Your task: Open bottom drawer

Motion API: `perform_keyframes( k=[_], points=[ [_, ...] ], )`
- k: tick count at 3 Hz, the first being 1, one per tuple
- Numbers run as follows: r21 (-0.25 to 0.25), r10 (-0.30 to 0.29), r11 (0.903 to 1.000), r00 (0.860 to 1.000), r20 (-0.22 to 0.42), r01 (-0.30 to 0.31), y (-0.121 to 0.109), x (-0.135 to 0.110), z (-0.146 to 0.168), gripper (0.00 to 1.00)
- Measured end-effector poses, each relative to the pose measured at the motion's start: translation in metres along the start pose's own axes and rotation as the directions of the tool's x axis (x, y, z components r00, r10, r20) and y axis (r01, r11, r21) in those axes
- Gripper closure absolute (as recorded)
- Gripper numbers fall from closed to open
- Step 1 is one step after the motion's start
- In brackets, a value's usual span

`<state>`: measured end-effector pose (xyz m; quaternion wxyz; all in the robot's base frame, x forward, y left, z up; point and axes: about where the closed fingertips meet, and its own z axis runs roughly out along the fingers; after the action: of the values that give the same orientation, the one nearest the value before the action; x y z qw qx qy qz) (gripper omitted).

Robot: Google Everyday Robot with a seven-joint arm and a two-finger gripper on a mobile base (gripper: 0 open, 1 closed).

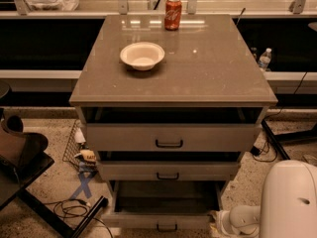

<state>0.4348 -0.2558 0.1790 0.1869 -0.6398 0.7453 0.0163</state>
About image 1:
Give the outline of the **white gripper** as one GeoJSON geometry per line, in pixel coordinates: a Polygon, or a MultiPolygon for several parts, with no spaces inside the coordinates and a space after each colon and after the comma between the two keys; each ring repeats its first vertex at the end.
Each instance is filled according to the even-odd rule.
{"type": "Polygon", "coordinates": [[[221,210],[216,212],[216,227],[218,230],[214,226],[210,227],[210,234],[212,238],[220,238],[219,232],[225,236],[234,235],[229,211],[221,210]]]}

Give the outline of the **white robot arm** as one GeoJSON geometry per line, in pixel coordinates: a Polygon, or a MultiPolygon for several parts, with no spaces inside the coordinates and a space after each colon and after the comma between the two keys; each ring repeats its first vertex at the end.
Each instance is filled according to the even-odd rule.
{"type": "Polygon", "coordinates": [[[212,211],[214,237],[317,238],[317,168],[300,161],[271,167],[260,206],[212,211]]]}

